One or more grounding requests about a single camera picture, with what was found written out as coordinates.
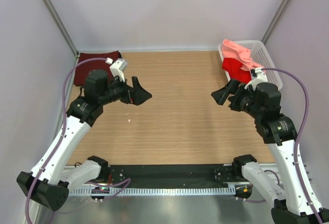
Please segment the dark red t shirt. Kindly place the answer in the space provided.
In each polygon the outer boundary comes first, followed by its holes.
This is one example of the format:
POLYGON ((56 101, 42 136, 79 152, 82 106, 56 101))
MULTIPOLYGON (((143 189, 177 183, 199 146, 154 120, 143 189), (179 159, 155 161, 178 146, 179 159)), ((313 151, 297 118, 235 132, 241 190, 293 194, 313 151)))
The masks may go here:
MULTIPOLYGON (((80 53, 78 63, 85 62, 92 58, 111 58, 113 61, 121 58, 121 53, 119 51, 113 51, 108 53, 80 53)), ((109 64, 104 61, 92 61, 87 62, 79 66, 75 71, 74 85, 83 86, 85 84, 85 79, 88 76, 89 72, 92 70, 105 70, 108 74, 109 79, 113 78, 111 71, 109 69, 109 64)))

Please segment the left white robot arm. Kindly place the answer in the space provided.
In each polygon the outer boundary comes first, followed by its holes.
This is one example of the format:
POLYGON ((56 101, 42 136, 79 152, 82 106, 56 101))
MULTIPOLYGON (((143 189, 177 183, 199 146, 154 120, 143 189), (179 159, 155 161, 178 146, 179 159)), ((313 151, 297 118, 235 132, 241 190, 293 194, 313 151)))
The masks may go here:
POLYGON ((152 98, 132 77, 132 86, 124 78, 108 77, 105 70, 92 70, 78 96, 64 115, 63 126, 47 152, 30 172, 20 172, 16 181, 28 200, 33 200, 52 211, 59 210, 69 192, 80 185, 95 180, 103 183, 110 175, 108 162, 97 156, 65 172, 64 168, 75 148, 103 113, 103 107, 115 101, 141 105, 152 98))

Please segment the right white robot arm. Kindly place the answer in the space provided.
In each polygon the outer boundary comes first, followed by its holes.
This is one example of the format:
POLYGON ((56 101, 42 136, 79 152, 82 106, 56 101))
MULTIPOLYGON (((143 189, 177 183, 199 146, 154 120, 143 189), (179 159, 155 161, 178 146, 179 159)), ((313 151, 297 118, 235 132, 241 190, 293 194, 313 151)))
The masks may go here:
POLYGON ((257 133, 268 146, 281 178, 281 184, 265 173, 251 155, 235 157, 232 176, 253 184, 271 208, 274 223, 327 223, 328 209, 317 199, 303 167, 299 150, 294 149, 297 131, 293 121, 281 113, 281 93, 272 83, 249 87, 231 79, 211 93, 218 105, 229 101, 233 111, 243 111, 254 118, 257 133))

